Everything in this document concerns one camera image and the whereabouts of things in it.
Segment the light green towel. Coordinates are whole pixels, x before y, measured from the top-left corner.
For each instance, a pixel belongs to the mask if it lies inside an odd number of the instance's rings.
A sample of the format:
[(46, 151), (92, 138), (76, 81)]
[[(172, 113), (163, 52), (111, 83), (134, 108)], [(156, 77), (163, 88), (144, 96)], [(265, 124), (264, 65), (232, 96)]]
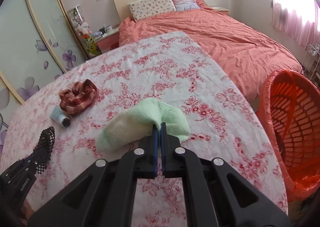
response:
[(158, 130), (165, 123), (167, 133), (186, 141), (190, 128), (184, 113), (156, 98), (146, 98), (135, 106), (121, 111), (109, 121), (95, 141), (97, 151), (105, 152), (121, 148), (131, 142), (152, 135), (155, 125)]

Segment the light blue cream tube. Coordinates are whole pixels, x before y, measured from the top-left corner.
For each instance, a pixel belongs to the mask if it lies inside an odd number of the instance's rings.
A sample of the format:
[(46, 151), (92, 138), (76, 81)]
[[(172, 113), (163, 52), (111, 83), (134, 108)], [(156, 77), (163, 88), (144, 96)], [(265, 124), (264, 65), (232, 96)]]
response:
[(64, 128), (68, 128), (71, 125), (71, 119), (57, 105), (50, 114), (50, 118)]

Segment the red plaid scrunchie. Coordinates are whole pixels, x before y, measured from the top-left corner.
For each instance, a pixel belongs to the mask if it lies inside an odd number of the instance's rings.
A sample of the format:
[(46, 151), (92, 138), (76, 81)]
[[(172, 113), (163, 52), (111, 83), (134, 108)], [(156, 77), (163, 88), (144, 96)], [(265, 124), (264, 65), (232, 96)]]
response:
[(70, 89), (60, 91), (60, 109), (70, 116), (76, 116), (93, 103), (97, 93), (97, 87), (89, 79), (77, 81)]

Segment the red floral tablecloth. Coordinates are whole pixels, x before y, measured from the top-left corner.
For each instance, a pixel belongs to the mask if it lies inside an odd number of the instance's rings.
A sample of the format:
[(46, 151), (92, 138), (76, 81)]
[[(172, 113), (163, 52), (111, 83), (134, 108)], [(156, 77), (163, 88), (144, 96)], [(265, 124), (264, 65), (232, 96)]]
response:
[(227, 74), (176, 31), (93, 58), (14, 114), (1, 226), (290, 226), (271, 143)]

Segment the pink left nightstand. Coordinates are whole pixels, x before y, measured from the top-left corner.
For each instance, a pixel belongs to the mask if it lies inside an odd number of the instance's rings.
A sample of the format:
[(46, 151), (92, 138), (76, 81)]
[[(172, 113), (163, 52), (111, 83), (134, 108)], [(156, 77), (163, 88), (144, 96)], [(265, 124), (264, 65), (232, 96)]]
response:
[(102, 53), (119, 47), (119, 29), (115, 28), (105, 33), (103, 37), (100, 37), (95, 41)]

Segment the pink nightstand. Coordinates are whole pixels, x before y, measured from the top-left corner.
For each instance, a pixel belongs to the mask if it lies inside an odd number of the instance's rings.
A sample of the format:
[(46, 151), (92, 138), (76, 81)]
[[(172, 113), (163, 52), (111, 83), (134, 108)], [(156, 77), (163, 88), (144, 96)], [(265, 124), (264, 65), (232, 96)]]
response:
[(229, 10), (227, 8), (220, 7), (220, 6), (211, 6), (210, 8), (224, 15), (229, 16)]
[(102, 53), (119, 47), (119, 29), (115, 28), (105, 33), (103, 37), (100, 37), (95, 41)]

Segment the green frog plush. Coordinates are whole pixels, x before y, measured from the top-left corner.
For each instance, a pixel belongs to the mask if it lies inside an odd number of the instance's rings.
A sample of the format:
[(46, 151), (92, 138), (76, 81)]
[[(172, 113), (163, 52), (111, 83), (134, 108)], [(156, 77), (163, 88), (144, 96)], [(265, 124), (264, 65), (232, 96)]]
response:
[(91, 55), (97, 56), (100, 54), (100, 49), (92, 36), (86, 36), (86, 49)]

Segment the salmon pink duvet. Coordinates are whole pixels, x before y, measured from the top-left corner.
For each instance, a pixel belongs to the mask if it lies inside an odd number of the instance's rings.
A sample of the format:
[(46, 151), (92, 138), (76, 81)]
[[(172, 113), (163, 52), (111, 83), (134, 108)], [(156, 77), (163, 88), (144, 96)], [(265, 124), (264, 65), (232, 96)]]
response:
[(302, 66), (281, 43), (210, 7), (168, 12), (119, 26), (121, 46), (157, 35), (181, 31), (215, 60), (249, 103), (260, 94), (267, 77), (279, 69), (301, 73)]

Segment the orange plastic laundry basket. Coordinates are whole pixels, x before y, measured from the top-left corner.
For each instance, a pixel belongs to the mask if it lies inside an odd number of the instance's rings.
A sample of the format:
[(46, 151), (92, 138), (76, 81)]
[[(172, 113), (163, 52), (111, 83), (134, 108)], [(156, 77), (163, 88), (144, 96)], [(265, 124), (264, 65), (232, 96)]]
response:
[(319, 89), (292, 70), (276, 70), (263, 84), (258, 118), (285, 183), (287, 199), (304, 200), (319, 188)]

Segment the floral white pillow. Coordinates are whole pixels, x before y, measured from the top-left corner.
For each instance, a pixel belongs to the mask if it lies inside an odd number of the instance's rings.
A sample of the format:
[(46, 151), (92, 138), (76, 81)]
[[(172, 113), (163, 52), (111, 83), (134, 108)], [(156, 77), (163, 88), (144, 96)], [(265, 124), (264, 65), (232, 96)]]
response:
[(129, 3), (129, 10), (135, 22), (168, 12), (176, 12), (172, 0), (138, 0)]

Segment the pink striped pillow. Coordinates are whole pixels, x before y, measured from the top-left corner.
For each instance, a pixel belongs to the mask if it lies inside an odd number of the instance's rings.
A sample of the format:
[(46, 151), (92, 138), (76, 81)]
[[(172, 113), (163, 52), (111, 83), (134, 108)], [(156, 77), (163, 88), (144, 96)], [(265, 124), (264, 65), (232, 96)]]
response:
[(176, 11), (186, 11), (186, 10), (193, 10), (199, 9), (196, 0), (172, 0)]

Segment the pink right nightstand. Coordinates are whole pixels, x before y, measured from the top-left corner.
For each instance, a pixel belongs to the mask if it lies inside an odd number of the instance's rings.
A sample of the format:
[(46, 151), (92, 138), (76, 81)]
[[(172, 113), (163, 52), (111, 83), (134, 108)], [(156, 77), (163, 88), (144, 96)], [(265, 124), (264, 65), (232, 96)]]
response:
[(224, 15), (229, 16), (229, 10), (227, 8), (220, 7), (220, 6), (211, 6), (210, 8)]

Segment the floral sliding wardrobe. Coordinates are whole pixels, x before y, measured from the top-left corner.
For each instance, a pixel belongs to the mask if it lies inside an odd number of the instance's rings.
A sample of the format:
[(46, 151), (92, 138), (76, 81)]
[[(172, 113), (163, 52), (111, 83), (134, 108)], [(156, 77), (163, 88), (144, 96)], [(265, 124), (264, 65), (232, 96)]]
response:
[(60, 0), (1, 4), (1, 145), (14, 112), (86, 60)]

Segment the clear tube of plush toys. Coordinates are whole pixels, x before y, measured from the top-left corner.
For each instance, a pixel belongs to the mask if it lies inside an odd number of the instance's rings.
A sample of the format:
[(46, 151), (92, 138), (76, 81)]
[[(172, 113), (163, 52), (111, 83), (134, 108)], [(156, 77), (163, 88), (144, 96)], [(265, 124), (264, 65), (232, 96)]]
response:
[(77, 5), (74, 8), (67, 11), (69, 21), (72, 24), (72, 27), (77, 35), (82, 47), (84, 48), (88, 58), (96, 57), (91, 55), (86, 49), (86, 36), (92, 36), (95, 41), (95, 37), (92, 34), (92, 31), (89, 27), (89, 24), (85, 21), (84, 16), (82, 15), (81, 6)]

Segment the pink window curtain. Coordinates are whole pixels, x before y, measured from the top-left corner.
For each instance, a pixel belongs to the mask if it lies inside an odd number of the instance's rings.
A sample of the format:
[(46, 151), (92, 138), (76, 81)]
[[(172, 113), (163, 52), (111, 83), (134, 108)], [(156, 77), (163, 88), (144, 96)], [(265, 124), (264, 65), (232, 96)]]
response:
[(273, 0), (272, 25), (304, 49), (310, 44), (319, 44), (316, 0)]

